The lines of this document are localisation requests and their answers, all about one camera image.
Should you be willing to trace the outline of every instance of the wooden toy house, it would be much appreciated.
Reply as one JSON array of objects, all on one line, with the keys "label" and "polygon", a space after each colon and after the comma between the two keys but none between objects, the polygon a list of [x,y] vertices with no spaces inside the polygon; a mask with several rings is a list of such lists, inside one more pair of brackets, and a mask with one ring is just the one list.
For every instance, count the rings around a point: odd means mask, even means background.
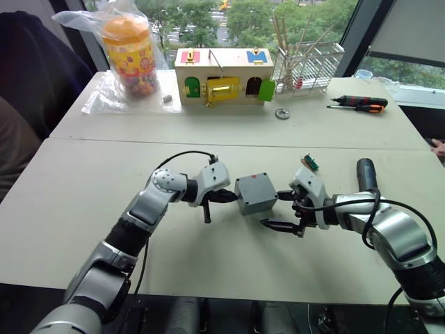
[{"label": "wooden toy house", "polygon": [[275,82],[267,49],[179,49],[175,72],[182,104],[263,104]]}]

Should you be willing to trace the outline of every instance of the orange plastic jar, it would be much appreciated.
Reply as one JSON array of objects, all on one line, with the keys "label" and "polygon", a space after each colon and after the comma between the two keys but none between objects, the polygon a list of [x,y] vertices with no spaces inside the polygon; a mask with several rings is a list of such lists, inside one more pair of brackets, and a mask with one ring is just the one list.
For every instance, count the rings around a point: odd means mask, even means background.
[{"label": "orange plastic jar", "polygon": [[126,91],[134,96],[153,93],[158,83],[147,22],[130,16],[107,21],[103,37],[111,67]]}]

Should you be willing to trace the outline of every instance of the black screwdriver handle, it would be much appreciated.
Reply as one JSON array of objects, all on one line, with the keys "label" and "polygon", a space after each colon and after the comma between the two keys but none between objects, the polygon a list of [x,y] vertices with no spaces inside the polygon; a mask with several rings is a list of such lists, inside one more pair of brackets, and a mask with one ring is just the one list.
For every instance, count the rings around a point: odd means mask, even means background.
[{"label": "black screwdriver handle", "polygon": [[341,106],[358,106],[360,104],[377,104],[378,106],[387,106],[388,100],[380,97],[367,97],[367,96],[353,96],[343,95],[338,99],[332,99]]},{"label": "black screwdriver handle", "polygon": [[359,181],[359,191],[377,188],[374,163],[371,159],[361,158],[357,161],[357,179]]}]

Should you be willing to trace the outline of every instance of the white wire rack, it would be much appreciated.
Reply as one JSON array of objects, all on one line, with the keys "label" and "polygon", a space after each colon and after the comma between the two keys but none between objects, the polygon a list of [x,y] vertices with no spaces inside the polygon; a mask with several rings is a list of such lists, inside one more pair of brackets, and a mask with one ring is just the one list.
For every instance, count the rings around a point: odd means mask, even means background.
[{"label": "white wire rack", "polygon": [[290,45],[287,51],[279,47],[272,75],[275,93],[301,96],[314,89],[325,92],[343,53],[343,47],[335,42],[306,42],[299,48]]}]

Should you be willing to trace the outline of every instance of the green door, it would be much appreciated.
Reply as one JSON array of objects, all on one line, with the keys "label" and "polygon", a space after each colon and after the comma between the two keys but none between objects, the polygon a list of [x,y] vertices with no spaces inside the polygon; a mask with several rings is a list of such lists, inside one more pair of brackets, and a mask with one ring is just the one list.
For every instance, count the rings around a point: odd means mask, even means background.
[{"label": "green door", "polygon": [[275,82],[272,80],[263,80],[259,88],[258,98],[261,101],[272,101],[273,92],[275,90]]},{"label": "green door", "polygon": [[200,97],[200,81],[195,77],[186,78],[187,97]]}]

